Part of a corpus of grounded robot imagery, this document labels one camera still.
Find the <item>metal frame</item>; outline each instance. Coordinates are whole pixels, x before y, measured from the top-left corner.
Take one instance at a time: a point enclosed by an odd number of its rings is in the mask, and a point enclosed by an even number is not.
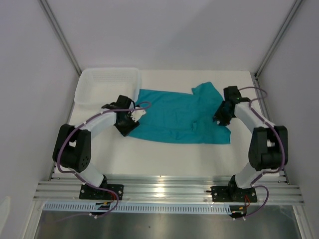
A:
[[[269,60],[272,57],[272,55],[277,50],[277,47],[279,46],[280,42],[284,38],[285,33],[287,32],[288,28],[291,26],[291,23],[292,23],[293,19],[295,18],[296,14],[300,10],[300,8],[301,8],[301,6],[302,6],[304,1],[305,0],[295,0],[294,4],[290,8],[290,10],[289,10],[284,22],[282,23],[282,25],[279,28],[279,31],[278,31],[275,39],[273,40],[272,44],[270,45],[266,55],[264,56],[262,62],[260,63],[260,65],[259,65],[259,67],[258,67],[258,69],[256,71],[255,75],[256,75],[257,79],[260,76],[260,74],[262,73],[262,71],[264,70],[264,68],[267,65],[267,63],[269,62]]]
[[[107,175],[110,184],[123,184],[125,203],[164,203],[164,204],[223,204],[242,205],[242,203],[213,203],[211,186],[226,186],[230,177],[174,177],[174,176],[126,176]],[[51,181],[41,181],[34,195],[35,201],[73,201],[101,202],[99,200],[80,200],[82,183],[70,177],[53,177]],[[269,188],[268,205],[303,205],[299,186],[288,185],[284,173],[277,177],[264,177],[256,185]],[[260,205],[266,198],[266,191],[256,189]]]
[[[49,5],[49,3],[47,2],[47,0],[38,0],[40,6],[43,9],[43,12],[45,14],[45,16],[47,17],[50,25],[52,26],[52,29],[55,33],[55,35],[57,36],[58,40],[61,43],[62,48],[65,51],[66,56],[69,58],[70,62],[72,63],[74,70],[76,71],[76,73],[78,74],[78,76],[81,75],[82,70],[72,52],[72,49],[68,43],[68,41],[66,40],[64,33],[58,23],[58,21],[56,20],[56,17]]]
[[[77,74],[81,74],[81,69],[77,60],[59,26],[54,13],[49,6],[47,0],[38,0],[44,14],[46,15],[53,31],[58,37],[67,57],[72,63]],[[263,58],[256,73],[252,76],[253,83],[259,87],[258,77],[269,62],[271,56],[276,51],[279,43],[283,39],[287,29],[291,25],[298,10],[301,8],[304,0],[295,0],[285,21],[281,25],[274,41],[272,42],[267,54]],[[257,96],[261,97],[261,92],[256,91]],[[269,118],[269,112],[266,103],[263,99],[259,100],[259,104],[263,115]],[[32,205],[32,213],[28,220],[28,226],[22,235],[22,238],[31,239],[36,234],[36,229],[40,220],[40,215],[45,206],[45,203],[57,201],[69,201],[76,203],[80,202],[78,195],[80,192],[81,183],[74,178],[73,175],[60,175],[54,173],[54,166],[48,181],[41,181],[37,187],[34,202]],[[213,203],[211,195],[206,193],[213,185],[227,185],[230,177],[167,177],[167,176],[152,176],[152,177],[133,177],[121,175],[109,175],[110,183],[124,184],[124,197],[122,203],[125,204],[155,204],[155,205],[236,205],[236,203]],[[299,186],[290,185],[285,171],[281,172],[279,178],[263,177],[262,181],[257,184],[265,185],[270,190],[268,205],[293,205],[297,222],[300,228],[302,238],[314,238],[307,220],[304,201],[301,195]],[[256,190],[258,202],[255,205],[263,203],[266,193],[263,189]]]

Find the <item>metal bar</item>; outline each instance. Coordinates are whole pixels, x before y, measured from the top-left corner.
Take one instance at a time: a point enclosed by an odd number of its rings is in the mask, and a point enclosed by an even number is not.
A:
[[[279,46],[279,43],[282,41],[285,33],[287,32],[289,26],[291,25],[294,17],[296,16],[298,10],[301,8],[302,3],[305,0],[295,0],[294,4],[292,5],[292,7],[290,8],[283,24],[280,26],[280,29],[275,37],[275,39],[273,40],[272,44],[270,45],[267,54],[265,55],[265,57],[263,58],[262,62],[260,63],[258,70],[256,72],[256,78],[258,79],[260,74],[262,73],[262,71],[264,70],[266,64],[268,63],[268,61],[270,60],[271,56],[275,53],[277,47]]]
[[[33,202],[32,208],[31,208],[32,209],[31,215],[26,222],[27,226],[20,238],[23,238],[23,239],[35,238],[36,230],[40,221],[43,207],[44,207],[44,202],[40,202],[40,201]]]
[[[122,202],[130,203],[164,203],[164,204],[212,204],[210,186],[227,185],[229,177],[220,177],[220,180],[211,178],[187,178],[187,177],[123,177],[110,176],[110,183],[124,184]],[[268,187],[270,196],[268,205],[303,205],[304,201],[299,186],[287,185],[284,182],[272,181],[258,182]],[[73,179],[60,179],[39,182],[34,195],[35,201],[73,201],[93,202],[80,200],[79,193],[81,182]],[[256,189],[260,205],[266,198],[266,191]],[[239,203],[227,203],[225,205],[237,205]]]
[[[46,15],[50,25],[52,26],[52,29],[53,29],[55,35],[57,36],[58,40],[60,41],[67,57],[69,58],[70,62],[73,65],[76,73],[80,76],[82,73],[82,70],[81,70],[72,50],[71,50],[69,43],[67,42],[67,40],[63,34],[63,31],[62,31],[59,23],[56,20],[56,17],[54,15],[49,3],[47,2],[47,0],[38,0],[38,2],[41,5],[41,7],[44,11],[44,14]]]
[[[304,206],[293,206],[302,239],[314,239]]]

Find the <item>wire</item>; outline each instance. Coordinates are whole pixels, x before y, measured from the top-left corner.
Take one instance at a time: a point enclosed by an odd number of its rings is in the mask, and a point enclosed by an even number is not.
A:
[[[96,187],[92,184],[90,184],[89,182],[87,182],[84,178],[82,178],[76,171],[64,171],[62,170],[61,168],[61,156],[62,156],[62,152],[64,150],[64,148],[66,147],[66,145],[69,143],[71,137],[74,135],[74,133],[76,131],[78,131],[80,128],[82,128],[84,125],[86,125],[87,123],[89,123],[90,121],[94,120],[95,118],[101,116],[101,115],[104,115],[106,113],[109,113],[109,112],[132,112],[132,111],[141,111],[141,110],[146,110],[148,109],[149,107],[151,107],[151,103],[150,102],[147,102],[147,101],[144,101],[144,102],[141,102],[140,104],[148,104],[146,107],[143,107],[143,108],[138,108],[138,109],[113,109],[113,110],[106,110],[106,111],[103,111],[101,113],[98,113],[92,117],[90,117],[88,120],[86,120],[85,122],[83,122],[82,124],[80,124],[79,126],[77,126],[74,130],[71,131],[71,133],[67,136],[67,138],[65,139],[64,143],[62,144],[60,150],[59,150],[59,153],[58,153],[58,156],[57,156],[57,160],[56,160],[56,164],[57,164],[57,168],[58,170],[61,172],[61,173],[73,173],[81,182],[85,183],[86,185],[88,185],[89,187],[91,188],[94,188],[94,189],[97,189],[97,190],[101,190],[101,191],[105,191],[107,193],[110,193],[112,194],[113,196],[115,196],[115,199],[116,199],[116,204],[115,206],[113,206],[112,208],[110,208],[107,212],[101,214],[101,215],[95,215],[94,218],[101,218],[103,216],[106,216],[107,214],[109,214],[111,211],[113,211],[119,204],[119,196],[117,193],[115,193],[114,191],[112,190],[109,190],[109,189],[105,189],[105,188],[100,188],[100,187]],[[81,214],[75,214],[75,215],[71,215],[71,216],[68,216],[66,218],[62,218],[56,222],[60,222],[60,221],[63,221],[65,219],[68,219],[68,218],[72,218],[72,217],[76,217],[76,216],[82,216],[82,215],[87,215],[85,213],[81,213]]]
[[[113,110],[107,110],[107,111],[103,111],[101,113],[97,113],[96,115],[90,117],[89,119],[87,119],[85,122],[83,122],[82,124],[80,124],[79,126],[77,126],[74,130],[71,131],[71,133],[67,136],[67,138],[65,139],[64,143],[62,144],[61,146],[61,149],[58,153],[58,156],[57,156],[57,160],[56,160],[56,165],[57,165],[57,168],[58,170],[61,172],[61,173],[75,173],[75,171],[64,171],[62,168],[61,168],[61,164],[60,164],[60,161],[61,161],[61,156],[62,156],[62,152],[64,150],[64,148],[66,147],[66,145],[69,143],[71,137],[74,135],[74,133],[76,131],[78,131],[80,128],[82,128],[84,125],[86,125],[87,123],[89,123],[90,121],[94,120],[95,118],[101,116],[101,115],[104,115],[106,113],[110,113],[110,112],[132,112],[132,111],[141,111],[141,110],[146,110],[148,109],[149,107],[151,107],[151,103],[148,102],[148,101],[144,101],[144,102],[141,102],[140,104],[149,104],[148,106],[146,107],[143,107],[143,108],[138,108],[138,109],[113,109]]]
[[[266,186],[258,185],[258,186],[254,186],[253,188],[264,188],[266,190],[266,192],[267,192],[267,195],[266,195],[266,199],[265,199],[264,203],[256,211],[254,211],[254,212],[252,212],[250,214],[247,214],[245,216],[246,218],[251,217],[251,216],[255,215],[256,213],[258,213],[260,210],[262,210],[265,207],[265,205],[267,204],[268,199],[269,199],[269,190],[268,190],[268,188]]]
[[[259,174],[252,182],[251,182],[251,185],[253,188],[264,188],[267,192],[267,195],[266,195],[266,199],[264,201],[264,203],[254,212],[250,213],[250,214],[247,214],[245,217],[248,218],[252,215],[255,215],[257,212],[259,212],[260,210],[262,210],[265,205],[267,204],[268,202],[268,199],[269,199],[269,190],[266,186],[264,185],[258,185],[258,186],[253,186],[259,179],[261,179],[261,177],[265,174],[273,174],[273,173],[278,173],[280,171],[283,170],[284,168],[284,165],[285,165],[285,149],[284,149],[284,145],[278,135],[278,133],[276,132],[275,128],[269,123],[267,122],[253,107],[252,107],[252,102],[253,101],[256,101],[256,100],[261,100],[261,99],[264,99],[268,96],[267,92],[259,87],[253,87],[253,86],[248,86],[248,87],[244,87],[244,88],[241,88],[239,89],[239,91],[241,90],[245,90],[245,89],[255,89],[255,90],[260,90],[262,92],[264,92],[265,94],[262,96],[262,97],[259,97],[259,98],[254,98],[252,99],[250,102],[249,102],[249,108],[250,110],[254,113],[254,115],[256,117],[258,117],[268,128],[270,128],[270,130],[274,133],[277,141],[278,141],[278,144],[279,144],[279,147],[280,147],[280,151],[281,151],[281,155],[282,155],[282,160],[281,160],[281,165],[280,167],[276,170],[276,171],[264,171],[262,172],[261,174]]]
[[[246,208],[247,208],[247,207],[249,207],[249,206],[250,206],[250,200],[249,200],[249,198],[248,198],[248,196],[247,196],[247,195],[245,195],[245,201],[246,201],[246,200],[247,200],[247,201],[248,201],[248,203],[249,203],[249,204],[248,204],[248,206],[246,206]]]

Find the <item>white wall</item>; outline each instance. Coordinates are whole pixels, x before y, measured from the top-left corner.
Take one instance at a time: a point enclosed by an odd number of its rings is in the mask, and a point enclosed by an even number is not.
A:
[[[82,69],[255,71],[294,0],[49,0]]]
[[[305,1],[262,74],[271,116],[289,135],[289,179],[301,186],[319,235],[319,1]]]
[[[17,239],[77,77],[36,0],[2,0],[0,32],[0,201],[11,197],[0,238]]]

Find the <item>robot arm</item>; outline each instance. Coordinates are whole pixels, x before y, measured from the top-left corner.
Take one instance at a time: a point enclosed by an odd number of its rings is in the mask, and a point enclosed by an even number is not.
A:
[[[251,202],[256,202],[253,184],[263,174],[278,172],[288,162],[288,133],[284,126],[277,126],[261,116],[252,106],[249,98],[243,98],[237,86],[224,89],[224,98],[213,120],[219,125],[229,125],[232,118],[240,119],[252,133],[249,146],[249,163],[236,175],[233,175],[228,186],[211,187],[214,202],[240,202],[244,197],[249,197]]]
[[[109,110],[122,109],[132,109],[132,111],[106,113]],[[95,115],[87,120],[88,122],[70,138],[61,154],[60,165],[75,171],[91,185],[100,187],[106,178],[91,163],[91,141],[103,130],[113,125],[123,136],[127,136],[139,126],[138,120],[146,113],[144,110],[133,111],[133,109],[135,109],[135,103],[125,96],[119,96],[116,102],[103,106],[100,115]],[[66,138],[77,126],[64,124],[60,128],[53,152],[55,162],[57,162],[58,153]]]

